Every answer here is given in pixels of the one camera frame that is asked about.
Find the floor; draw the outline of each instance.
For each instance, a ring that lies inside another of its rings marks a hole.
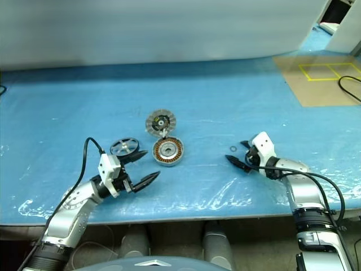
[[[264,266],[268,267],[268,271],[296,269],[294,256],[299,249],[292,217],[222,220],[220,223],[231,243],[238,271],[263,270]],[[151,255],[202,259],[203,225],[204,221],[147,224],[151,237]],[[344,225],[348,229],[344,233],[344,238],[355,259],[353,245],[361,238],[361,222],[347,220]],[[120,243],[127,227],[127,225],[89,226],[65,270],[70,271],[73,267],[80,268],[116,259],[116,253],[120,253]],[[6,251],[19,253],[19,250],[11,249],[15,244],[24,247],[24,243],[21,242],[7,242]],[[357,250],[360,257],[361,244],[358,244]],[[14,266],[3,268],[5,261],[1,262],[2,270],[16,270]]]

